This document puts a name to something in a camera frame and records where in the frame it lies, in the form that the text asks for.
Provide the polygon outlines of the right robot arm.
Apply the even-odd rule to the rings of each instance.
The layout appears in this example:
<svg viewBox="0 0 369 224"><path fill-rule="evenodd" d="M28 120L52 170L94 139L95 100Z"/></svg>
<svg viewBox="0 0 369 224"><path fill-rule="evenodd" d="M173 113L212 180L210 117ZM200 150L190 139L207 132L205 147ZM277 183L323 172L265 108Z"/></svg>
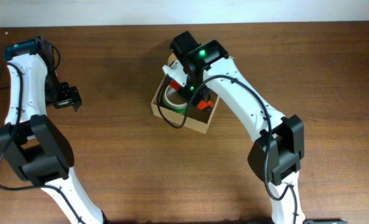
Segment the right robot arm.
<svg viewBox="0 0 369 224"><path fill-rule="evenodd" d="M273 223L304 223L297 186L304 158L304 123L285 116L248 83L233 57L217 40L198 43L185 31L173 38L176 60L163 68L171 87L189 105L211 108L216 93L238 117L253 142L248 164L263 182Z"/></svg>

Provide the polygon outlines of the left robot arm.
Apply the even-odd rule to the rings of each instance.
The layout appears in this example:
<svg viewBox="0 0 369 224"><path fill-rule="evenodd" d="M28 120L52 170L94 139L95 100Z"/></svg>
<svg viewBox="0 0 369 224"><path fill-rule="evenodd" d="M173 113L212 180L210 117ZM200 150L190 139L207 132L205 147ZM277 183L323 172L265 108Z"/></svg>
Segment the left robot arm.
<svg viewBox="0 0 369 224"><path fill-rule="evenodd" d="M58 80L60 52L37 36L6 46L3 60L11 83L0 128L0 189L41 189L71 223L107 223L77 178L70 143L47 116L48 106L82 105L77 88Z"/></svg>

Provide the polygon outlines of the beige masking tape roll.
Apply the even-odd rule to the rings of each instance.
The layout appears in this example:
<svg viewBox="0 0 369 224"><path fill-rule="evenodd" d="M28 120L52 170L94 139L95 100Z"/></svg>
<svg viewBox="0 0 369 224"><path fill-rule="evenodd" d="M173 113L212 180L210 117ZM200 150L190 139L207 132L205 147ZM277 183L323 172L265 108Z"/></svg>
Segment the beige masking tape roll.
<svg viewBox="0 0 369 224"><path fill-rule="evenodd" d="M166 91L166 90L175 90L175 89L173 89L173 88L171 88L170 86L168 86L168 87L165 89L165 91ZM177 92L176 92L176 95L170 96L170 97L169 97L169 99L170 99L172 102L174 102L174 103L185 103L183 100L181 100L181 99L179 98L179 96L178 96Z"/></svg>

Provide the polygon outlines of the orange utility knife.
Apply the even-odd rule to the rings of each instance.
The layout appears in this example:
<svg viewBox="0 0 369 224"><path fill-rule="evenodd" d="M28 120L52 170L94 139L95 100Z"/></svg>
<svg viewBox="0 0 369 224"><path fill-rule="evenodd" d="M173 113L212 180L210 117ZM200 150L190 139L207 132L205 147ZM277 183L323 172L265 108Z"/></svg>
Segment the orange utility knife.
<svg viewBox="0 0 369 224"><path fill-rule="evenodd" d="M191 97L196 91L196 87L192 85L186 85L181 87L173 79L170 79L169 86L176 90L178 96L186 103L189 102ZM200 91L196 92L194 99L191 102L192 106L195 106L201 111L209 111L213 108L213 102L211 101L210 89L202 87Z"/></svg>

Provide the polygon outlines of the green tape roll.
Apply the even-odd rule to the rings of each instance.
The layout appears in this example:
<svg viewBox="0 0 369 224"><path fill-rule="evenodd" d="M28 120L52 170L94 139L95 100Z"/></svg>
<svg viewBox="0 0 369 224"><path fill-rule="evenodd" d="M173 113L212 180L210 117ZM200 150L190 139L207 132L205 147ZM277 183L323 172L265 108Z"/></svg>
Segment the green tape roll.
<svg viewBox="0 0 369 224"><path fill-rule="evenodd" d="M175 90L166 90L162 96L163 104L172 111L177 113L184 113L185 109L187 108L187 103L174 103L172 102L169 97L176 95Z"/></svg>

